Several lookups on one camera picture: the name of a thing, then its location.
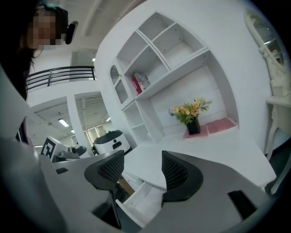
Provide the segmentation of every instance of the black railing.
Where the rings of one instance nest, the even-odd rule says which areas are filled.
[[[27,89],[50,86],[56,82],[95,80],[93,66],[66,66],[28,75]]]

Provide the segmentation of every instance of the white desk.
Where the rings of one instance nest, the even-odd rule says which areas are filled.
[[[160,188],[166,188],[161,151],[173,151],[230,166],[259,187],[276,175],[259,147],[239,129],[183,140],[181,134],[166,136],[157,145],[138,146],[125,156],[125,171]]]

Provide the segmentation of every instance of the black vase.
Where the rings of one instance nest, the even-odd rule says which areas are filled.
[[[194,120],[191,123],[188,123],[186,126],[189,135],[200,133],[200,125],[197,117],[195,117]]]

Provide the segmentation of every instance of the white mirror frame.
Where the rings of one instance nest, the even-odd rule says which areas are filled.
[[[259,51],[266,59],[269,73],[271,77],[271,87],[273,90],[274,96],[286,96],[291,92],[291,73],[286,65],[286,61],[284,61],[284,65],[280,64],[268,47],[264,44],[260,34],[255,29],[253,22],[251,21],[251,16],[257,15],[250,9],[246,9],[245,11],[245,22],[246,26],[250,30],[250,33],[254,37],[255,41],[259,45]]]

